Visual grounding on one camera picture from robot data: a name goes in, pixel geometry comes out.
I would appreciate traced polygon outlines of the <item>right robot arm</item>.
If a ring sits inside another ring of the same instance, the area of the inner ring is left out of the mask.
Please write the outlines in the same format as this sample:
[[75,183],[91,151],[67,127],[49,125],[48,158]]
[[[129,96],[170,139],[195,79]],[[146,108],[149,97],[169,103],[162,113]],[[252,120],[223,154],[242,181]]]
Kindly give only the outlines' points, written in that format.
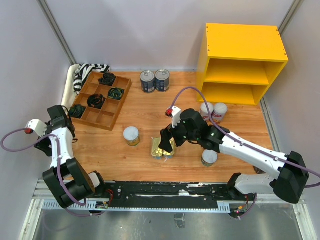
[[209,125],[192,108],[182,111],[174,106],[165,114],[172,122],[160,132],[160,149],[172,152],[171,139],[177,147],[190,142],[205,150],[241,159],[264,172],[262,175],[233,174],[226,188],[230,199],[238,200],[248,194],[275,194],[287,203],[300,201],[310,175],[299,153],[285,154],[244,140],[224,127]]

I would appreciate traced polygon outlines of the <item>blue can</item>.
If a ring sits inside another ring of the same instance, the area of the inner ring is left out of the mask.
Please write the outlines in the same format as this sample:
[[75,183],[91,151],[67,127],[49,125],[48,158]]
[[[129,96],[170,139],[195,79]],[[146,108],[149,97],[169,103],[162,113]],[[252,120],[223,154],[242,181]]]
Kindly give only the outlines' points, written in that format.
[[145,93],[155,91],[155,74],[151,70],[145,70],[140,74],[141,89]]
[[170,72],[159,69],[155,73],[155,88],[159,92],[166,92],[170,88]]

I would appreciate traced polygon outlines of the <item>red white can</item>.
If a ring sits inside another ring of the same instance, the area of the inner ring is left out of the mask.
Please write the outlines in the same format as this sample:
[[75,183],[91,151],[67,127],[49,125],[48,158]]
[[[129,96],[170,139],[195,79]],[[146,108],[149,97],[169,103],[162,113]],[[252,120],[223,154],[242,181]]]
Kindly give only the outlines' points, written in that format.
[[228,107],[226,104],[222,102],[218,102],[214,105],[214,111],[212,113],[212,119],[216,124],[219,124],[224,119],[226,113],[228,111]]
[[202,103],[200,106],[200,115],[202,116],[204,121],[209,121],[210,117],[212,117],[214,111],[214,105],[210,102]]

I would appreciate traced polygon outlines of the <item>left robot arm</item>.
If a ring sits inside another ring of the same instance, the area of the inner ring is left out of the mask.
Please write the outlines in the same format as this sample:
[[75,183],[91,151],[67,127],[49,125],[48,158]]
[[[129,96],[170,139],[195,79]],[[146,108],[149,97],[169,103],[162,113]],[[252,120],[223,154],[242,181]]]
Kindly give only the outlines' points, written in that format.
[[27,127],[38,135],[34,147],[51,157],[49,170],[42,177],[52,195],[63,209],[73,204],[83,206],[88,197],[103,197],[107,185],[102,176],[97,171],[86,173],[74,156],[75,127],[65,108],[55,105],[47,112],[50,121],[32,119]]

